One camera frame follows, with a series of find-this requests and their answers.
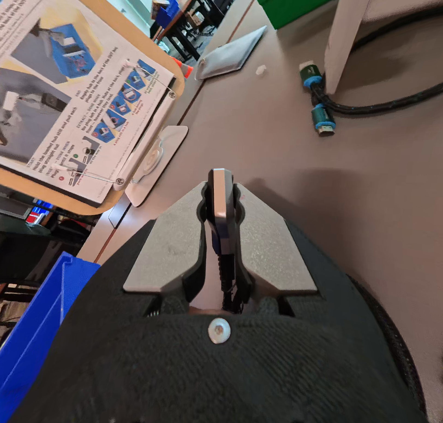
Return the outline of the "blue plastic bin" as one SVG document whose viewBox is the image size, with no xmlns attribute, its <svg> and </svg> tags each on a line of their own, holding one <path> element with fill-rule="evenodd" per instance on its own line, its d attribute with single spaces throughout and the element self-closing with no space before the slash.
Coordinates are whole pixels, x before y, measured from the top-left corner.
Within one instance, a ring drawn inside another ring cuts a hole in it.
<svg viewBox="0 0 443 423">
<path fill-rule="evenodd" d="M 0 421 L 7 422 L 34 383 L 70 307 L 100 268 L 66 252 L 37 290 L 0 351 Z"/>
</svg>

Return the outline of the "orange traffic cone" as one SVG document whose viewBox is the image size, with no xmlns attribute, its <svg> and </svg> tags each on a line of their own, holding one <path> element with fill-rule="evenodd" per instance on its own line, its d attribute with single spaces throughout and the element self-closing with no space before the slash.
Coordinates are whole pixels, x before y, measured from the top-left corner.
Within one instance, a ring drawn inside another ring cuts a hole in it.
<svg viewBox="0 0 443 423">
<path fill-rule="evenodd" d="M 188 64 L 186 64 L 186 63 L 184 63 L 184 62 L 182 62 L 182 61 L 180 61 L 179 59 L 176 59 L 176 58 L 174 58 L 174 57 L 171 57 L 171 58 L 172 58 L 172 59 L 175 61 L 175 63 L 180 67 L 181 72 L 183 73 L 184 78 L 185 78 L 185 79 L 188 79 L 188 78 L 191 76 L 191 73 L 192 73 L 194 67 L 193 67 L 193 66 L 190 66 L 190 65 L 188 65 Z"/>
</svg>

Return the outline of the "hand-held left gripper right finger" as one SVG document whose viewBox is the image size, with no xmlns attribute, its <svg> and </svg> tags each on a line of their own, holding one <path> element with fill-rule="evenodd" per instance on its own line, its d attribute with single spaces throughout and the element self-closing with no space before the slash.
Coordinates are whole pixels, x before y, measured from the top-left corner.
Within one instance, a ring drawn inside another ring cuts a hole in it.
<svg viewBox="0 0 443 423">
<path fill-rule="evenodd" d="M 241 184 L 236 184 L 238 263 L 246 302 L 264 297 L 317 294 L 317 286 L 285 219 Z"/>
</svg>

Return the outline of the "small blue bin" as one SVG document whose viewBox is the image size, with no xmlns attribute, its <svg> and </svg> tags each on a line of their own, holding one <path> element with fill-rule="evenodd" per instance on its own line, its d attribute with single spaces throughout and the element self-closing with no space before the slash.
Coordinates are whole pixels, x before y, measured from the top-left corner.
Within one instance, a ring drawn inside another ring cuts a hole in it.
<svg viewBox="0 0 443 423">
<path fill-rule="evenodd" d="M 167 0 L 166 7 L 160 7 L 157 12 L 156 22 L 162 28 L 167 28 L 174 17 L 180 11 L 180 6 L 177 0 Z"/>
</svg>

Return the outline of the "silver foil pouch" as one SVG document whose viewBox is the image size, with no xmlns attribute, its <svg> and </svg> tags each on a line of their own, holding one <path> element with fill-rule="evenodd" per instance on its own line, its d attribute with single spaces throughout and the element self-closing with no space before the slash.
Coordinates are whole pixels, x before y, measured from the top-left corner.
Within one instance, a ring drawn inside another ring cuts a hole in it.
<svg viewBox="0 0 443 423">
<path fill-rule="evenodd" d="M 267 28 L 262 26 L 200 57 L 195 66 L 195 80 L 204 81 L 242 69 Z"/>
</svg>

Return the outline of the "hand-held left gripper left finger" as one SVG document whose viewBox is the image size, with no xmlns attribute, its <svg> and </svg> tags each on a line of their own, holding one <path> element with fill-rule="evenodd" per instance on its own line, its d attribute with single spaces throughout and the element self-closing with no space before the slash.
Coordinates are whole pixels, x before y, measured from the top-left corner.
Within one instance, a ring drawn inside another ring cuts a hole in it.
<svg viewBox="0 0 443 423">
<path fill-rule="evenodd" d="M 181 295 L 194 300 L 206 277 L 207 182 L 202 182 L 155 220 L 123 289 L 129 293 Z"/>
</svg>

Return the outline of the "braided usb cable green plugs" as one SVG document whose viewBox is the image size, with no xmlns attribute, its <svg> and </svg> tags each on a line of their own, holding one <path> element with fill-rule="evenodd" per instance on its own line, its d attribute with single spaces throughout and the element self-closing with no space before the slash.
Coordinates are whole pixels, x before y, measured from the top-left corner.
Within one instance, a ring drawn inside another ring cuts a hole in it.
<svg viewBox="0 0 443 423">
<path fill-rule="evenodd" d="M 390 32 L 396 31 L 397 29 L 430 18 L 440 17 L 442 14 L 443 7 L 440 5 L 397 18 L 355 41 L 351 47 L 350 53 L 353 54 L 358 49 L 363 48 L 374 40 L 385 36 Z M 318 66 L 312 60 L 303 62 L 299 65 L 299 75 L 303 87 L 306 88 L 311 95 L 311 117 L 313 126 L 319 136 L 331 136 L 335 133 L 336 123 L 332 115 L 333 112 L 349 117 L 376 116 L 420 104 L 443 93 L 443 83 L 439 83 L 413 95 L 385 103 L 367 106 L 347 106 L 334 102 L 325 92 L 326 74 L 321 74 Z"/>
</svg>

